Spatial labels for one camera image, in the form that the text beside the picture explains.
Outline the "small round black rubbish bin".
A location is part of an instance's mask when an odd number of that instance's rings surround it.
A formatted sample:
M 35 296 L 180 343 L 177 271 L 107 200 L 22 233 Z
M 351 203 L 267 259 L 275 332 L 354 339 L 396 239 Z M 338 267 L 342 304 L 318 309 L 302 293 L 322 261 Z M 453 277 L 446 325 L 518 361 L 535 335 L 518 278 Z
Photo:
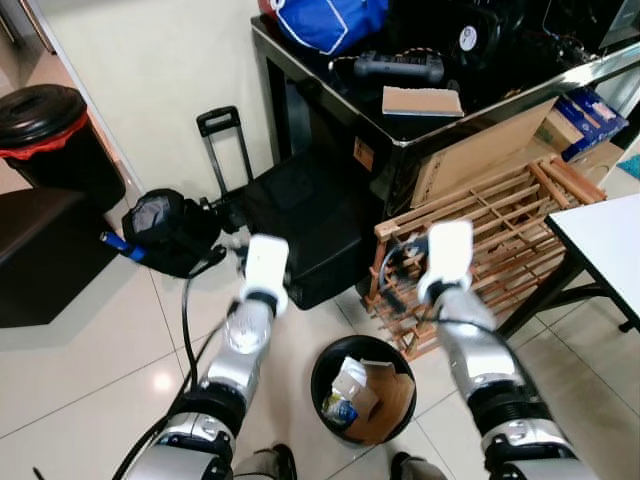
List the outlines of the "small round black rubbish bin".
M 348 356 L 360 360 L 365 366 L 372 364 L 393 366 L 397 372 L 406 372 L 406 374 L 410 375 L 413 383 L 415 383 L 415 379 L 413 379 L 410 364 L 398 349 L 394 348 L 392 344 L 370 337 L 370 335 L 348 335 L 346 338 L 335 340 L 320 352 L 320 355 L 316 358 L 310 380 L 312 403 L 314 403 L 316 415 L 320 417 L 326 428 L 337 434 L 338 438 L 344 440 L 344 442 L 358 444 L 352 442 L 343 431 L 339 431 L 333 425 L 330 425 L 324 419 L 323 413 L 321 413 L 321 404 L 323 404 L 325 398 L 335 393 L 332 389 L 333 380 L 335 375 L 338 374 L 343 358 Z M 402 433 L 404 426 L 410 424 L 413 407 L 416 406 L 416 393 L 410 402 L 411 411 L 404 416 L 404 419 L 392 431 L 393 436 L 390 439 L 396 438 L 399 433 Z

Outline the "red bin liner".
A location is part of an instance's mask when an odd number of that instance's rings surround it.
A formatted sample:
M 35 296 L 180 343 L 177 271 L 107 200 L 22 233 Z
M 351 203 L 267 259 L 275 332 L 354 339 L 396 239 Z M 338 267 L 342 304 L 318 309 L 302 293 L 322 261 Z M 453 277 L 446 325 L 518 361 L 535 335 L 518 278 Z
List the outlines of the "red bin liner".
M 32 145 L 20 148 L 0 148 L 0 157 L 18 161 L 29 161 L 36 155 L 65 150 L 69 143 L 73 141 L 73 134 L 65 134 L 65 136 L 51 138 L 51 140 L 44 142 L 32 143 Z

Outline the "large black lidded bin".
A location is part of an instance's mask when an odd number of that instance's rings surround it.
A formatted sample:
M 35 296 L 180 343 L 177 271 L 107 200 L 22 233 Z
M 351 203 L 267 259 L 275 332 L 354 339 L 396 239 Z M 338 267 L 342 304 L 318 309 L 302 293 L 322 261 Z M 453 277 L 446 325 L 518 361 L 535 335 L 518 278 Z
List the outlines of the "large black lidded bin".
M 65 150 L 33 156 L 29 161 L 4 159 L 33 187 L 81 192 L 108 211 L 125 196 L 122 174 L 96 133 L 81 92 L 63 84 L 33 84 L 0 97 L 0 148 L 36 145 L 73 134 Z

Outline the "wooden slat rack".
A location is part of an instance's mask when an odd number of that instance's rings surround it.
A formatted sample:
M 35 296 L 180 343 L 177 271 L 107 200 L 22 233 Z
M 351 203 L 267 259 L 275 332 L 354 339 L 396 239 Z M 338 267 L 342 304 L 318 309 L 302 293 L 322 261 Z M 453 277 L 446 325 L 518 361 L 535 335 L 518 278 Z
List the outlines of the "wooden slat rack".
M 393 252 L 399 243 L 422 243 L 439 221 L 474 224 L 472 287 L 503 323 L 556 269 L 564 247 L 543 221 L 553 212 L 604 201 L 602 189 L 571 166 L 548 155 L 477 180 L 375 225 L 378 238 L 364 306 L 381 323 L 389 343 L 415 360 L 436 347 L 425 303 L 393 298 Z

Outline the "black trolley suitcase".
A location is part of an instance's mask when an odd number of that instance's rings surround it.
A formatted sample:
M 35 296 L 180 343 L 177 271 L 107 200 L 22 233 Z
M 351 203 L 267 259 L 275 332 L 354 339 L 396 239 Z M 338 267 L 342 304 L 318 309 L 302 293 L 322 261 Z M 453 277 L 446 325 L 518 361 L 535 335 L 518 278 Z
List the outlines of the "black trolley suitcase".
M 221 196 L 201 206 L 224 232 L 247 228 L 288 242 L 284 287 L 294 306 L 310 310 L 367 278 L 378 198 L 351 160 L 311 146 L 260 175 L 244 164 L 246 184 L 228 189 L 218 156 L 209 156 Z

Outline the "white paper carton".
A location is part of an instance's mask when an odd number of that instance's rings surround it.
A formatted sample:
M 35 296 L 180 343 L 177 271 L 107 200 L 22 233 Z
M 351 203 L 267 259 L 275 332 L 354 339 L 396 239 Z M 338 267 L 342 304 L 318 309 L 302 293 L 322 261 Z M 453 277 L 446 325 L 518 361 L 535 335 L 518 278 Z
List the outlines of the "white paper carton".
M 369 380 L 369 374 L 360 360 L 344 357 L 338 374 L 332 383 L 332 389 L 344 401 L 355 403 L 361 397 Z

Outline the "brown cardboard piece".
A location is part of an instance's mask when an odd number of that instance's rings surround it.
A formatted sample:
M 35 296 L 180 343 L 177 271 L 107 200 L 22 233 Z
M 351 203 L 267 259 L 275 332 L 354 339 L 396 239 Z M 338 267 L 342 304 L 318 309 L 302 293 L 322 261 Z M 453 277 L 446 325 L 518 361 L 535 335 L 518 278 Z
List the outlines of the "brown cardboard piece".
M 410 375 L 390 365 L 366 365 L 365 371 L 365 384 L 351 401 L 356 419 L 343 433 L 358 444 L 381 444 L 392 438 L 392 431 L 411 411 L 416 385 Z

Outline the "large brown cardboard sheet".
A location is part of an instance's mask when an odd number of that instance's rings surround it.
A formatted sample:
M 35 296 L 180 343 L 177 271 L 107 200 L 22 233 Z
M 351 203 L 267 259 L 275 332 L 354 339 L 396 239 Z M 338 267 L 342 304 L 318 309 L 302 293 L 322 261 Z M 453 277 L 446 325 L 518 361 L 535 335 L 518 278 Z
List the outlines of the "large brown cardboard sheet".
M 538 131 L 554 104 L 545 101 L 429 156 L 408 207 L 417 209 L 476 180 L 552 155 L 550 147 L 539 140 Z

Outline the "blue yellow wrapper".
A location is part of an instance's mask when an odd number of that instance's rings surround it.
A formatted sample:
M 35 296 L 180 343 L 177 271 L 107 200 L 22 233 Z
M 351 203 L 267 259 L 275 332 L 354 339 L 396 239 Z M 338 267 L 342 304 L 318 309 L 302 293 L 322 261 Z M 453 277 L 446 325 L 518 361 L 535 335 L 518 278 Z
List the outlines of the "blue yellow wrapper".
M 355 404 L 337 393 L 325 398 L 321 404 L 321 413 L 324 419 L 339 431 L 349 428 L 360 416 Z

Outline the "black table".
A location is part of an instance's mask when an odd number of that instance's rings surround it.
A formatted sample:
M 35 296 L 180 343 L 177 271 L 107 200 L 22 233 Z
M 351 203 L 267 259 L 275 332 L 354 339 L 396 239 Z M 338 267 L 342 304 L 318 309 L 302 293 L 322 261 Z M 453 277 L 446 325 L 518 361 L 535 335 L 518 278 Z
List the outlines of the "black table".
M 323 118 L 325 127 L 338 134 L 347 154 L 360 140 L 372 150 L 371 189 L 381 198 L 384 214 L 394 216 L 410 210 L 419 173 L 435 152 L 467 140 L 517 115 L 524 114 L 562 93 L 609 81 L 640 64 L 640 40 L 621 44 L 603 58 L 543 76 L 535 86 L 484 108 L 468 110 L 457 119 L 440 116 L 387 116 L 381 111 L 381 88 L 355 87 L 328 69 L 328 59 L 294 44 L 269 15 L 250 20 L 253 50 L 259 59 L 262 90 L 273 132 L 271 148 L 276 163 L 293 154 L 289 106 L 285 95 L 294 90 L 311 113 Z

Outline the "white folding table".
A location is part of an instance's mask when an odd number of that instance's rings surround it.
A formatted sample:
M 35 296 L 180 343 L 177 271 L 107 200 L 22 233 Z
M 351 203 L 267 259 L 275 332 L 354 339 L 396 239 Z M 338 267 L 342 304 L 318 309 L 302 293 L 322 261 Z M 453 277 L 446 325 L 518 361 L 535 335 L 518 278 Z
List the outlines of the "white folding table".
M 640 196 L 553 212 L 543 225 L 563 244 L 563 259 L 498 332 L 511 337 L 540 311 L 591 297 L 608 298 L 625 315 L 620 332 L 639 328 Z

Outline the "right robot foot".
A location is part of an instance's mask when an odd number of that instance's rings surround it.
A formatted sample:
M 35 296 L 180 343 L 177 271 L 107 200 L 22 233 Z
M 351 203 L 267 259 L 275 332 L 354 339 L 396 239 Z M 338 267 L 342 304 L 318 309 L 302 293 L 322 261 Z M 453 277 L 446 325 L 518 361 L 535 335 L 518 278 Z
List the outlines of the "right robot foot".
M 389 480 L 449 480 L 442 468 L 425 458 L 398 452 L 390 462 Z

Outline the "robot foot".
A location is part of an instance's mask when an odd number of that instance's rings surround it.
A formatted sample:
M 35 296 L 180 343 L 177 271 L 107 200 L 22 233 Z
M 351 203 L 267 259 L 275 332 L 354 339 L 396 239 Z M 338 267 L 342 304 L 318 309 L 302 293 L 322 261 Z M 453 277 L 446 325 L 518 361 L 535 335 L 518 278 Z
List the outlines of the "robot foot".
M 390 462 L 389 480 L 449 480 L 442 468 L 425 458 L 398 452 Z
M 292 449 L 284 443 L 261 449 L 234 466 L 230 480 L 297 480 Z

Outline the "black power strip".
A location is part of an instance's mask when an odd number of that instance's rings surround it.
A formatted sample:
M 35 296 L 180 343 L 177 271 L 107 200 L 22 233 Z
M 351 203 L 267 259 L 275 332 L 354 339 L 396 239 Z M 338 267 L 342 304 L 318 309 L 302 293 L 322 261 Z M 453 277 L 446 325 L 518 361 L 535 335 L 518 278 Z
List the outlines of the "black power strip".
M 445 64 L 438 55 L 390 55 L 364 52 L 353 63 L 357 77 L 396 76 L 439 84 L 445 78 Z

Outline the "blue printed box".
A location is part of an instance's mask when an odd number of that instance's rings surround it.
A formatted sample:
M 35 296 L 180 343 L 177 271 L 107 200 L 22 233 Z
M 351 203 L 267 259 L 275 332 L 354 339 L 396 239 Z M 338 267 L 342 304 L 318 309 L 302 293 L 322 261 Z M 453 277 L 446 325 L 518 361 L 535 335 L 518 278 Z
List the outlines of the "blue printed box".
M 611 140 L 626 128 L 625 116 L 618 114 L 590 88 L 572 90 L 557 97 L 541 123 L 538 138 L 566 161 L 575 160 Z

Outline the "black backpack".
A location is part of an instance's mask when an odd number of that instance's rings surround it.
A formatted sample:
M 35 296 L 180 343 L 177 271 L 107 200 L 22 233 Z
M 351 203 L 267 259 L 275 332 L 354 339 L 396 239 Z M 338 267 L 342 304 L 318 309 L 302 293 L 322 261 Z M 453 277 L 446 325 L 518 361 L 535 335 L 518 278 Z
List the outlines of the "black backpack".
M 219 216 L 174 189 L 146 192 L 125 212 L 122 228 L 131 259 L 177 278 L 192 278 L 198 265 L 227 255 L 218 244 Z

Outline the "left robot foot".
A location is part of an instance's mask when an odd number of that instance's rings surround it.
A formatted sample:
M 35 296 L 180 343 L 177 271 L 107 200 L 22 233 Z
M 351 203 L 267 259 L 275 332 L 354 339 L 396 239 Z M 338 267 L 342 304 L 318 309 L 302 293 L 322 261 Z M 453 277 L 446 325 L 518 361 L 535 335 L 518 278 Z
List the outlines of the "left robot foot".
M 297 480 L 292 449 L 284 443 L 261 449 L 234 466 L 230 480 Z

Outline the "teal floor mat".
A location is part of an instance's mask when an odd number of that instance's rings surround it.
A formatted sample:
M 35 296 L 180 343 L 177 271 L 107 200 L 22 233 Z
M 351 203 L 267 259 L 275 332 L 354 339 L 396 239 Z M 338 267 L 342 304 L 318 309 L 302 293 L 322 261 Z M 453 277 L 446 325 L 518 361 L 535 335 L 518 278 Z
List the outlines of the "teal floor mat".
M 640 180 L 640 154 L 630 150 L 623 152 L 620 160 L 617 161 L 616 168 L 631 175 L 632 178 Z

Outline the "black fan with white sticker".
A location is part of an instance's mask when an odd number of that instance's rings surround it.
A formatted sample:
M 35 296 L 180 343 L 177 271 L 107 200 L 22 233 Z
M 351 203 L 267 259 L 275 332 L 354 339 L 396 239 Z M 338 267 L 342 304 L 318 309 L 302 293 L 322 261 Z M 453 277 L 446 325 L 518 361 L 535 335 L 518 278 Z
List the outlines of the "black fan with white sticker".
M 462 68 L 481 70 L 524 23 L 529 0 L 442 0 L 436 26 L 442 50 Z

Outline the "blue white bag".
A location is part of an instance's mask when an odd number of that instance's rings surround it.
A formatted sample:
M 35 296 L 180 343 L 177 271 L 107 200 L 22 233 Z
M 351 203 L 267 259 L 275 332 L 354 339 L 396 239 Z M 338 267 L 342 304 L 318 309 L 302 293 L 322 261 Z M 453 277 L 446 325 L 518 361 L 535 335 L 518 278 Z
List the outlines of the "blue white bag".
M 268 0 L 268 6 L 298 45 L 337 55 L 380 31 L 390 0 Z

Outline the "black bench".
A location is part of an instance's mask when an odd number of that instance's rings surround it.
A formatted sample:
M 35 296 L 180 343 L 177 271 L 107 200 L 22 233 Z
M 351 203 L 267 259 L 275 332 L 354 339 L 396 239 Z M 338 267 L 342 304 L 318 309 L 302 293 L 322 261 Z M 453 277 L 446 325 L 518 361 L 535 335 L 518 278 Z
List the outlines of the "black bench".
M 0 195 L 0 328 L 50 324 L 116 256 L 104 210 L 52 187 Z

